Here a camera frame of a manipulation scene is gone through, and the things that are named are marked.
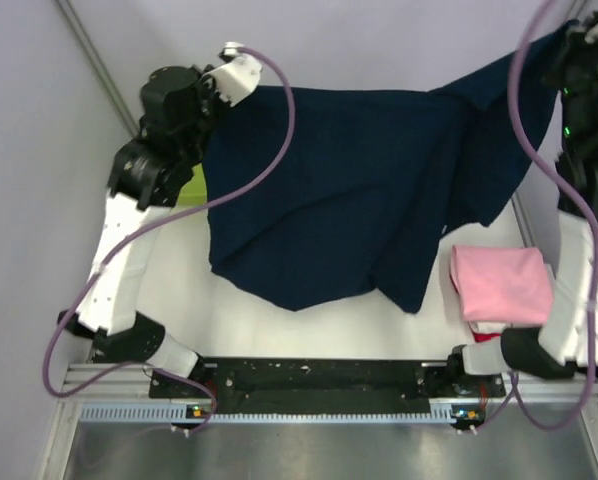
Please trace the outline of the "navy blue t shirt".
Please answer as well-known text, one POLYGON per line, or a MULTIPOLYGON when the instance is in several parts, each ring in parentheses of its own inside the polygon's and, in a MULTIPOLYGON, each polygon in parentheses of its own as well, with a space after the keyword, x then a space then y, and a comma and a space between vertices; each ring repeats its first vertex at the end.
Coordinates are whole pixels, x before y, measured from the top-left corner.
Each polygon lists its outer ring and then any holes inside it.
POLYGON ((423 303, 441 239, 491 224, 530 161, 513 132, 511 57, 429 92, 262 86, 233 108, 203 160, 214 274, 299 311, 380 291, 423 303))

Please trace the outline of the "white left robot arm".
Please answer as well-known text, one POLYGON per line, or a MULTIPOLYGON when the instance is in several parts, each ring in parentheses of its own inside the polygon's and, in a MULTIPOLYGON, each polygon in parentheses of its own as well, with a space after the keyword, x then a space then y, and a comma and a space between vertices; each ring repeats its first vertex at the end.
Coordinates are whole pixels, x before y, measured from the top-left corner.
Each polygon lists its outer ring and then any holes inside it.
POLYGON ((167 217, 193 177, 210 133, 225 109, 207 69, 170 66, 141 88, 144 114, 138 134, 114 156, 107 182, 102 235, 91 271, 98 279, 67 329, 90 338, 103 363, 150 363, 171 372, 184 396, 205 387, 199 357, 161 323, 138 312, 140 286, 159 231, 110 251, 151 222, 167 217))

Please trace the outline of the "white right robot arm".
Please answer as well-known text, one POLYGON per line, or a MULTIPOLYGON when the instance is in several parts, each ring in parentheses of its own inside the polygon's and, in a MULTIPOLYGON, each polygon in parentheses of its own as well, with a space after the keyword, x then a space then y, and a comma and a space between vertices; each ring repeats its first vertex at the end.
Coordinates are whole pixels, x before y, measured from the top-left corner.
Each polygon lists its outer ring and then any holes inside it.
POLYGON ((456 348, 445 380, 455 394, 482 375, 598 377, 598 11, 569 28, 547 76, 562 104, 558 272, 535 248, 454 246, 450 278, 464 320, 488 339, 456 348))

